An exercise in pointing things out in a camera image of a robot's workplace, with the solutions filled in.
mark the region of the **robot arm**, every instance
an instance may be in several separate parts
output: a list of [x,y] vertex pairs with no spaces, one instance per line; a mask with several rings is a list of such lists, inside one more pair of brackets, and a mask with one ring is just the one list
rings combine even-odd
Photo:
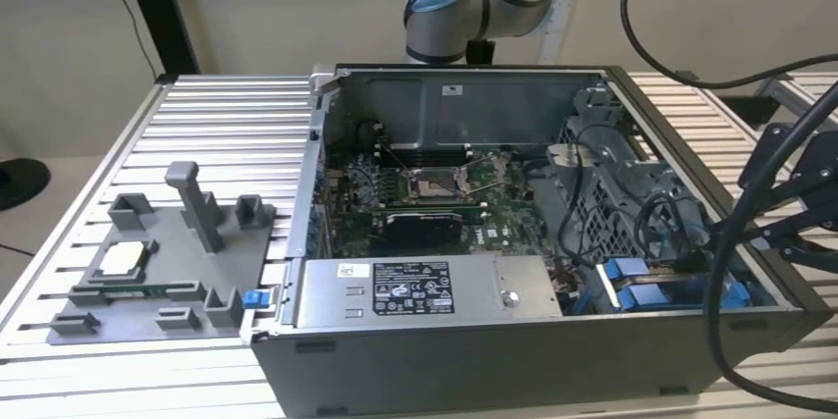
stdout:
[[464,56],[468,40],[521,36],[549,9],[549,0],[417,0],[406,16],[406,55],[446,64]]

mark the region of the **motherboard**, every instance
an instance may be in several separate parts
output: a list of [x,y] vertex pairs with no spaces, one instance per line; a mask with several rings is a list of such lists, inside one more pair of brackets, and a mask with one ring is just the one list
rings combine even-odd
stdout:
[[524,160],[509,146],[413,151],[377,145],[328,167],[334,256],[553,254]]

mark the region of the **open computer chassis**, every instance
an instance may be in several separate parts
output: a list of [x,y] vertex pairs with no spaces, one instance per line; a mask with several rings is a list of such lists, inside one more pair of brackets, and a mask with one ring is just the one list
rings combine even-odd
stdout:
[[[312,88],[285,281],[250,344],[286,414],[717,380],[701,290],[731,197],[619,68],[342,65]],[[731,363],[831,315],[749,246],[723,307]]]

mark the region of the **slotted aluminum platform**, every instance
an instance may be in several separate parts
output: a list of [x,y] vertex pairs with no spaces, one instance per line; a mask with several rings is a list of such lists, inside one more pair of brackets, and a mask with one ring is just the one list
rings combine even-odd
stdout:
[[[773,97],[780,105],[799,116],[820,98],[835,80],[838,80],[838,73],[789,73],[777,79],[767,79],[756,94]],[[820,126],[819,130],[838,130],[838,111],[832,112],[831,120]]]
[[[708,92],[657,75],[632,75],[732,194],[755,133]],[[45,327],[89,264],[108,223],[105,205],[124,191],[174,204],[160,183],[173,159],[201,165],[198,180],[221,200],[257,192],[278,208],[261,283],[281,280],[290,209],[308,122],[305,78],[184,77],[161,86],[122,133],[30,267],[0,305],[0,417],[281,417],[248,347],[238,339],[168,340],[53,347]],[[792,209],[768,215],[776,218]],[[829,234],[811,232],[833,244]],[[838,306],[838,277],[803,276]],[[838,322],[787,352],[749,358],[739,371],[789,393],[838,398]],[[665,397],[452,418],[815,417],[717,382],[697,397]]]

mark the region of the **power supply label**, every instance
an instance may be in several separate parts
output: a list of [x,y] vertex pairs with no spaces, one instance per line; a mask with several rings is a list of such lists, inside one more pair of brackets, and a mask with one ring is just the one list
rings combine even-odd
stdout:
[[378,316],[453,314],[448,262],[373,264],[372,310]]

